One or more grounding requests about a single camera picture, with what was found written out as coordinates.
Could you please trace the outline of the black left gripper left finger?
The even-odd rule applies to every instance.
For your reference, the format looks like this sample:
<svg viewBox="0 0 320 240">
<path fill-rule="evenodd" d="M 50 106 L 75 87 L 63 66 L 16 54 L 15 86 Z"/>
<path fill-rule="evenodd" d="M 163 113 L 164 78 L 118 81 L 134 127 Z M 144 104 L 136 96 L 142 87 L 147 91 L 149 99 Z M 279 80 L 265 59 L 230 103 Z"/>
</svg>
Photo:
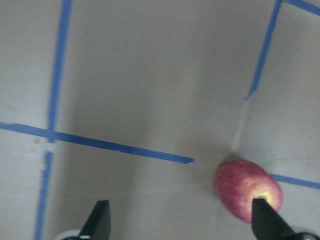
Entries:
<svg viewBox="0 0 320 240">
<path fill-rule="evenodd" d="M 111 236 L 111 210 L 109 200 L 96 202 L 91 214 L 82 227 L 80 240 L 108 240 Z"/>
</svg>

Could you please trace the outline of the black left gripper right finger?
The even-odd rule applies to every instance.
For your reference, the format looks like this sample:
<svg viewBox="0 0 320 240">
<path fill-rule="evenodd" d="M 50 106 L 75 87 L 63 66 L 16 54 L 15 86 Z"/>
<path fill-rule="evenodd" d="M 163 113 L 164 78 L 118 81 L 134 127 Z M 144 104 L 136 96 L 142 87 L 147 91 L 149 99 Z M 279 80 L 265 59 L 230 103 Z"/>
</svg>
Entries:
<svg viewBox="0 0 320 240">
<path fill-rule="evenodd" d="M 300 239 L 300 235 L 263 198 L 252 200 L 251 229 L 257 240 Z"/>
</svg>

